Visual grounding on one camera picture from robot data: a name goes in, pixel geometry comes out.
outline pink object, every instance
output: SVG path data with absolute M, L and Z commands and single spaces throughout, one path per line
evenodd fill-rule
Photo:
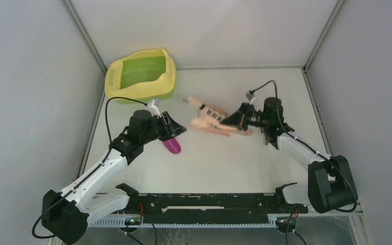
M 175 138 L 163 141 L 163 145 L 173 154 L 181 152 L 181 146 Z

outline robotic arm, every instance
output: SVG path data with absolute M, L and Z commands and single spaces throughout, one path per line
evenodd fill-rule
M 279 187 L 285 202 L 312 205 L 319 213 L 334 209 L 353 211 L 357 205 L 357 191 L 347 159 L 341 155 L 332 157 L 315 151 L 291 133 L 294 129 L 284 122 L 277 89 L 276 97 L 265 99 L 263 111 L 256 111 L 252 105 L 254 91 L 246 95 L 251 102 L 242 103 L 238 111 L 223 119 L 221 124 L 235 126 L 240 130 L 247 130 L 248 126 L 259 127 L 264 134 L 265 144 L 270 143 L 287 153 L 307 170 L 307 185 L 292 183 Z M 334 177 L 334 181 L 330 181 L 328 176 Z M 354 207 L 351 210 L 339 209 L 348 204 L 354 204 Z
M 129 126 L 109 145 L 109 149 L 88 171 L 60 192 L 50 190 L 43 197 L 41 224 L 70 245 L 100 218 L 124 209 L 129 201 L 119 188 L 92 199 L 116 173 L 126 168 L 143 152 L 143 146 L 159 139 L 167 141 L 187 129 L 168 112 L 160 113 L 152 100 L 148 110 L 135 111 Z

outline yellow plastic basket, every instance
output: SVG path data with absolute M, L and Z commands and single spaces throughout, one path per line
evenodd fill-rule
M 176 67 L 166 50 L 144 50 L 114 61 L 107 70 L 106 96 L 147 102 L 170 98 L 175 89 Z

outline black cable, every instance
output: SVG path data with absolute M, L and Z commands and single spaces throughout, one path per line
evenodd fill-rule
M 145 103 L 145 102 L 138 101 L 138 100 L 135 100 L 135 99 L 130 99 L 130 98 L 127 98 L 127 97 L 112 97 L 112 98 L 108 99 L 107 102 L 106 102 L 106 106 L 105 106 L 104 116 L 105 116 L 105 119 L 106 119 L 106 129 L 107 129 L 107 136 L 109 136 L 109 144 L 112 143 L 112 136 L 110 136 L 109 121 L 108 121 L 108 119 L 107 119 L 107 107 L 109 106 L 109 102 L 110 102 L 111 100 L 115 100 L 115 99 L 122 99 L 122 100 L 134 101 L 134 102 L 137 102 L 137 103 L 141 103 L 141 104 L 143 104 L 144 106 L 147 106 L 147 105 L 148 105 L 148 104 Z
M 285 233 L 285 237 L 286 237 L 286 245 L 289 245 L 288 242 L 288 231 L 289 231 L 289 224 L 292 222 L 292 215 L 296 212 L 296 209 L 293 209 L 291 212 L 291 215 L 288 218 L 288 225 L 286 226 L 286 233 Z
M 263 88 L 265 85 L 267 85 L 268 83 L 274 83 L 274 90 L 275 90 L 275 95 L 276 95 L 276 99 L 278 99 L 277 97 L 277 84 L 276 81 L 274 80 L 269 80 L 268 82 L 266 82 L 264 85 L 260 86 L 257 89 L 251 90 L 250 93 L 253 94 L 254 92 L 256 92 L 257 90 Z M 279 112 L 279 103 L 276 103 L 276 109 L 277 109 L 277 117 L 278 120 L 280 122 L 280 126 L 282 127 L 282 130 L 291 138 L 295 139 L 296 141 L 298 141 L 299 143 L 301 143 L 302 145 L 304 145 L 305 147 L 307 147 L 310 151 L 312 151 L 314 154 L 317 154 L 319 157 L 321 157 L 322 159 L 326 160 L 338 173 L 339 175 L 342 177 L 342 179 L 345 181 L 346 185 L 348 186 L 349 190 L 351 191 L 352 197 L 354 199 L 354 203 L 353 203 L 353 207 L 351 209 L 348 210 L 344 210 L 344 209 L 340 209 L 340 208 L 336 208 L 337 211 L 340 212 L 345 212 L 345 213 L 349 213 L 349 212 L 354 212 L 354 210 L 357 208 L 357 202 L 358 202 L 358 198 L 355 195 L 355 193 L 352 191 L 352 186 L 349 183 L 349 181 L 346 179 L 346 177 L 343 175 L 343 173 L 340 171 L 340 169 L 329 159 L 327 159 L 326 157 L 324 157 L 323 155 L 317 153 L 311 146 L 309 146 L 306 142 L 294 137 L 293 135 L 289 134 L 286 130 L 285 127 L 283 126 L 283 123 L 281 123 L 281 118 L 280 118 L 280 112 Z
M 301 241 L 303 241 L 304 245 L 307 245 L 306 241 L 304 240 L 304 238 L 299 235 L 296 231 L 294 231 L 295 235 L 297 235 L 297 237 L 299 237 L 301 239 Z
M 127 232 L 127 228 L 128 226 L 130 226 L 130 224 L 128 224 L 125 228 L 124 228 L 124 232 L 126 234 L 126 236 L 128 236 L 129 238 L 133 239 L 135 242 L 137 242 L 140 245 L 144 245 L 141 241 L 139 241 L 136 237 L 134 237 L 132 234 Z
M 144 219 L 146 219 L 148 222 L 150 222 L 151 223 L 151 226 L 153 227 L 153 229 L 154 229 L 154 236 L 155 236 L 155 245 L 157 245 L 157 241 L 158 241 L 158 235 L 157 235 L 157 228 L 155 228 L 155 226 L 154 226 L 154 223 L 153 222 L 151 222 L 144 214 L 141 214 L 141 213 L 139 213 L 139 212 L 133 212 L 133 211 L 123 211 L 123 213 L 125 214 L 125 213 L 128 213 L 128 214 L 137 214 L 137 215 L 140 215 L 140 216 L 142 216 Z
M 276 81 L 274 81 L 274 80 L 269 80 L 268 82 L 264 83 L 264 85 L 260 86 L 259 88 L 250 90 L 250 94 L 254 94 L 254 93 L 255 93 L 256 91 L 258 91 L 259 89 L 265 87 L 268 83 L 274 83 L 274 84 L 275 84 Z M 276 98 L 277 98 L 277 86 L 274 86 L 274 89 L 276 90 Z
M 52 208 L 54 208 L 58 203 L 60 203 L 62 200 L 64 200 L 67 196 L 69 196 L 73 191 L 69 191 L 67 194 L 65 194 L 61 199 L 57 200 L 53 205 L 51 205 L 44 213 L 42 213 L 37 221 L 35 221 L 34 226 L 32 227 L 31 234 L 33 237 L 37 239 L 49 239 L 55 237 L 55 235 L 50 235 L 50 236 L 39 236 L 35 233 L 35 228 L 37 228 L 38 223 L 41 221 L 41 219 L 48 213 Z
M 108 99 L 107 102 L 106 102 L 106 108 L 105 108 L 105 119 L 106 119 L 107 134 L 108 134 L 108 136 L 109 136 L 109 144 L 112 143 L 112 137 L 110 136 L 109 122 L 108 122 L 108 119 L 107 119 L 107 107 L 109 106 L 109 102 L 110 102 L 111 100 L 114 100 L 114 99 L 123 99 L 123 100 L 134 101 L 134 102 L 138 102 L 138 103 L 141 103 L 141 104 L 147 106 L 147 103 L 145 103 L 145 102 L 138 101 L 138 100 L 134 100 L 134 99 L 130 99 L 130 98 L 127 98 L 127 97 L 112 97 L 112 98 Z M 109 156 L 109 154 L 110 154 L 111 151 L 112 151 L 112 148 L 109 148 L 109 150 L 107 151 L 107 153 L 106 153 L 104 159 L 102 160 L 102 163 L 104 163 L 104 162 L 106 161 L 106 159 L 107 159 L 107 157 Z M 102 166 L 102 165 L 99 164 L 99 165 L 98 165 L 92 172 L 90 172 L 82 181 L 80 181 L 80 182 L 74 187 L 74 189 L 77 189 L 83 182 L 85 182 L 85 181 L 86 181 L 94 172 L 96 172 L 101 166 Z M 49 238 L 55 237 L 55 235 L 50 235 L 50 236 L 39 236 L 39 235 L 37 235 L 37 234 L 35 233 L 35 228 L 37 227 L 37 225 L 38 225 L 38 223 L 41 221 L 41 219 L 42 219 L 48 212 L 50 212 L 50 210 L 51 210 L 52 208 L 54 208 L 58 203 L 60 203 L 62 200 L 64 200 L 64 199 L 65 199 L 68 195 L 70 195 L 72 192 L 73 192 L 72 190 L 69 191 L 69 192 L 68 192 L 67 194 L 65 194 L 61 199 L 57 200 L 52 206 L 50 206 L 50 207 L 48 208 L 48 210 L 46 210 L 44 213 L 42 213 L 42 214 L 40 215 L 40 217 L 35 221 L 35 223 L 34 223 L 34 225 L 33 225 L 33 227 L 32 227 L 32 230 L 31 230 L 31 233 L 32 233 L 32 236 L 33 236 L 33 237 L 35 237 L 35 238 L 37 238 L 37 239 L 49 239 Z M 155 234 L 156 234 L 156 244 L 157 244 L 157 230 L 155 230 Z

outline white wall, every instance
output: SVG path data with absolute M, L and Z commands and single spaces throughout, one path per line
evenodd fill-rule
M 376 244 L 392 244 L 392 1 L 348 1 L 310 69 Z
M 303 66 L 336 0 L 73 0 L 109 65 L 166 48 L 178 67 Z
M 59 1 L 0 1 L 0 245 L 48 242 L 32 224 L 75 175 L 102 82 Z

